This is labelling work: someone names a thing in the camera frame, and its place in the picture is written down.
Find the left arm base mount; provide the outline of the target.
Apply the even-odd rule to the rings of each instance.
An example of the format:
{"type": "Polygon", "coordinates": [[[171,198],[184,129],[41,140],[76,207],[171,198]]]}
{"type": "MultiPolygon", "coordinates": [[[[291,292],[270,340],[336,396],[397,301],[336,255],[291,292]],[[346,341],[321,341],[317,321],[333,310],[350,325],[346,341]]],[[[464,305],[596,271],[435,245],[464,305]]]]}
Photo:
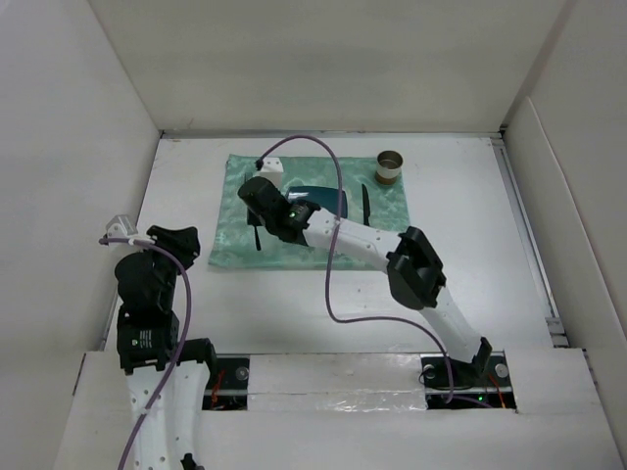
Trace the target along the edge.
{"type": "Polygon", "coordinates": [[[180,359],[204,363],[210,378],[203,394],[204,411],[248,409],[250,358],[247,355],[220,355],[209,339],[187,340],[180,359]]]}

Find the black table knife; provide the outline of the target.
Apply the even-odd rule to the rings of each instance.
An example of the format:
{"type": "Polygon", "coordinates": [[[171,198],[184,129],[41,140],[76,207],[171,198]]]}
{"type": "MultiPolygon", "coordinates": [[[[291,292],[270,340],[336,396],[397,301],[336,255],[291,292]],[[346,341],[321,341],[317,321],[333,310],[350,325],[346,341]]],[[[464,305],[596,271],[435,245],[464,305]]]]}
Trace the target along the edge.
{"type": "Polygon", "coordinates": [[[370,215],[371,215],[371,206],[370,206],[369,193],[368,193],[368,189],[366,185],[363,184],[362,185],[362,218],[363,218],[363,224],[365,226],[370,225],[370,222],[369,222],[370,215]]]}

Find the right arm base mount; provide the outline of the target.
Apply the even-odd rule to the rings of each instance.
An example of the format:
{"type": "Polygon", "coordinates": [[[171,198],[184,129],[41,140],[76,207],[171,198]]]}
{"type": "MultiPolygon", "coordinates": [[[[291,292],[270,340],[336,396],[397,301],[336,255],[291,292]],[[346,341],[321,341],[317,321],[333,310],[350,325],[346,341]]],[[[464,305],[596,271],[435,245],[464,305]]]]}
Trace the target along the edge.
{"type": "Polygon", "coordinates": [[[418,381],[424,386],[428,410],[454,409],[516,409],[511,376],[505,355],[493,354],[483,372],[476,373],[464,364],[452,362],[453,398],[448,369],[440,355],[423,355],[418,381]]]}

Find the steel cup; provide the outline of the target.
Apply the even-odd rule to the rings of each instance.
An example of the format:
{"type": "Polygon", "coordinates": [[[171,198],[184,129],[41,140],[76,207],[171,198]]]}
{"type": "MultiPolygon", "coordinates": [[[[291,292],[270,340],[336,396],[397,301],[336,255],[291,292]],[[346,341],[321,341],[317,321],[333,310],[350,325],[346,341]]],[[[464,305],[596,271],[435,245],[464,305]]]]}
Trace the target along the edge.
{"type": "Polygon", "coordinates": [[[396,151],[386,150],[376,158],[375,179],[382,185],[393,185],[401,175],[404,159],[396,151]]]}

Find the black fork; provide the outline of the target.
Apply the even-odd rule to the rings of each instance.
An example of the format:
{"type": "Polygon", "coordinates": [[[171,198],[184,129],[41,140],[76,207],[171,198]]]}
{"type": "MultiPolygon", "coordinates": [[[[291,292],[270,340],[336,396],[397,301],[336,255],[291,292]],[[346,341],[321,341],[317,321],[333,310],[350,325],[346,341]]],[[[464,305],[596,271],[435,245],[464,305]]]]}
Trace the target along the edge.
{"type": "Polygon", "coordinates": [[[260,252],[262,250],[262,244],[259,236],[258,227],[261,225],[261,223],[250,210],[247,210],[247,224],[253,227],[256,250],[260,252]]]}

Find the green patterned placemat cloth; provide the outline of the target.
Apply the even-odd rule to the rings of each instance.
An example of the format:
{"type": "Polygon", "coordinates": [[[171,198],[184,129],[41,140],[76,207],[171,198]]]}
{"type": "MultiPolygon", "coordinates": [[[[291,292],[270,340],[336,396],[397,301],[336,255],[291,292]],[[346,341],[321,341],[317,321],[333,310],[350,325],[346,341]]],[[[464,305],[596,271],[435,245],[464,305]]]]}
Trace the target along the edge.
{"type": "MultiPolygon", "coordinates": [[[[334,163],[329,157],[280,157],[284,175],[280,191],[291,186],[337,188],[334,163]]],[[[254,230],[246,221],[246,207],[237,197],[245,179],[254,173],[255,158],[230,155],[225,170],[214,245],[209,264],[224,269],[324,269],[327,252],[321,249],[286,244],[259,230],[262,250],[255,246],[254,230]]],[[[362,222],[362,185],[370,199],[370,225],[383,230],[403,232],[410,225],[404,180],[381,185],[374,179],[376,158],[340,157],[343,190],[348,201],[348,219],[362,222]]]]}

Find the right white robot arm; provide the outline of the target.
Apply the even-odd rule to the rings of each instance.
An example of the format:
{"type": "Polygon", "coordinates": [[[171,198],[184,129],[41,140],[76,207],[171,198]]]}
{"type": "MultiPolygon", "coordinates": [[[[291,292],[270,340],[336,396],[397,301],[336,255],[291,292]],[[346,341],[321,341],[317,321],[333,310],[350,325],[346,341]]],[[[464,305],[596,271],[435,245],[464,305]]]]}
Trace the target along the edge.
{"type": "Polygon", "coordinates": [[[393,299],[421,312],[437,333],[453,360],[456,379],[473,386],[487,376],[492,347],[456,305],[447,289],[443,264],[420,229],[384,231],[340,218],[316,203],[288,200],[260,176],[243,183],[238,197],[265,230],[281,241],[326,249],[385,273],[393,299]]]}

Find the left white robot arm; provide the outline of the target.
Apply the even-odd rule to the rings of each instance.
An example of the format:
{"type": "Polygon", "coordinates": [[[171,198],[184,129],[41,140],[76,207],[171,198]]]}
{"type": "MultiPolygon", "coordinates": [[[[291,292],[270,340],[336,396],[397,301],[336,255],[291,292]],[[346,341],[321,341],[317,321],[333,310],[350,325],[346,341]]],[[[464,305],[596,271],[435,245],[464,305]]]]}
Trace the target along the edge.
{"type": "Polygon", "coordinates": [[[136,252],[115,267],[121,306],[117,352],[133,427],[120,469],[200,469],[196,430],[206,388],[217,379],[214,345],[190,339],[187,274],[201,247],[195,227],[151,226],[124,242],[136,252]]]}

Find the teal square plate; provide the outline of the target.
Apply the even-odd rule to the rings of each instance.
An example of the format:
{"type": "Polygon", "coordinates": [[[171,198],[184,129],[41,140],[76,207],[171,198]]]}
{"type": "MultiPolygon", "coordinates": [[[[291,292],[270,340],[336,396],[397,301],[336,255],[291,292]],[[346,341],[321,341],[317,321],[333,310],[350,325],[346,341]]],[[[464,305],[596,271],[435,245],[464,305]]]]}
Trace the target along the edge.
{"type": "Polygon", "coordinates": [[[288,188],[285,199],[288,202],[286,213],[289,219],[308,220],[315,212],[314,206],[325,209],[342,218],[348,217],[348,201],[345,191],[341,193],[342,208],[337,211],[338,191],[335,188],[323,186],[291,186],[288,188]]]}

